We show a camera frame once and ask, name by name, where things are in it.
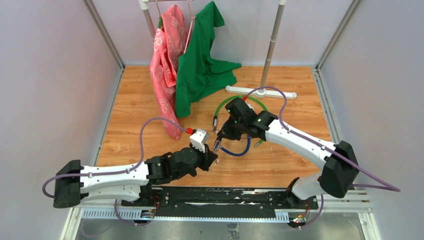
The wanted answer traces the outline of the blue cable lock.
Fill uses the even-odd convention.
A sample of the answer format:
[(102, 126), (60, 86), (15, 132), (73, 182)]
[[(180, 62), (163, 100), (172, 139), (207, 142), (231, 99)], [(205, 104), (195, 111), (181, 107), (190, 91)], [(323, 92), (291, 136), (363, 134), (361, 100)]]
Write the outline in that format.
[(252, 146), (251, 137), (246, 134), (242, 134), (240, 140), (229, 140), (223, 136), (219, 137), (218, 133), (225, 124), (226, 122), (224, 124), (217, 125), (214, 129), (216, 137), (212, 145), (212, 151), (215, 154), (218, 154), (222, 159), (233, 159), (245, 156)]

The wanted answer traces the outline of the green cable lock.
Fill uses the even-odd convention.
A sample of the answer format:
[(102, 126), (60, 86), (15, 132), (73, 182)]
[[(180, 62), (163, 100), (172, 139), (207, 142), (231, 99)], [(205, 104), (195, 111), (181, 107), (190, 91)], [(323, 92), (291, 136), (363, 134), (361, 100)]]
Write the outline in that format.
[(250, 97), (239, 95), (227, 101), (224, 108), (229, 117), (226, 121), (235, 121), (242, 135), (248, 135), (251, 139), (259, 139), (258, 143), (261, 144), (266, 141), (265, 133), (270, 129), (270, 123), (277, 117), (267, 108), (263, 108), (258, 113), (255, 112), (246, 102), (248, 98)]

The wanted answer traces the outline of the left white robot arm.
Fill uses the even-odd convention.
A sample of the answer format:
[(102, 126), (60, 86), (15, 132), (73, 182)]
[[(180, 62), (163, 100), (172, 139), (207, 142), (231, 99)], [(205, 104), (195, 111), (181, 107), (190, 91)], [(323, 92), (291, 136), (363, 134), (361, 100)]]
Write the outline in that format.
[(197, 169), (208, 171), (217, 159), (208, 148), (189, 146), (128, 165), (83, 166), (79, 159), (71, 160), (54, 177), (53, 207), (72, 208), (93, 200), (124, 200), (146, 207), (153, 201), (152, 186), (195, 177)]

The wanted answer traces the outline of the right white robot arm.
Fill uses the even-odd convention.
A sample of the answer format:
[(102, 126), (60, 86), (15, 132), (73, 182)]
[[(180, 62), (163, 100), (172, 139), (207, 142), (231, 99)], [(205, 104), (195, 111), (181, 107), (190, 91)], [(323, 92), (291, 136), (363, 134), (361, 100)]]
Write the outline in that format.
[(266, 110), (256, 113), (243, 98), (237, 97), (225, 106), (229, 118), (218, 135), (223, 139), (240, 140), (243, 134), (251, 138), (278, 144), (309, 160), (319, 172), (308, 177), (296, 177), (286, 188), (286, 204), (298, 209), (306, 199), (328, 194), (344, 198), (359, 171), (352, 164), (357, 158), (352, 145), (344, 140), (333, 143), (309, 135)]

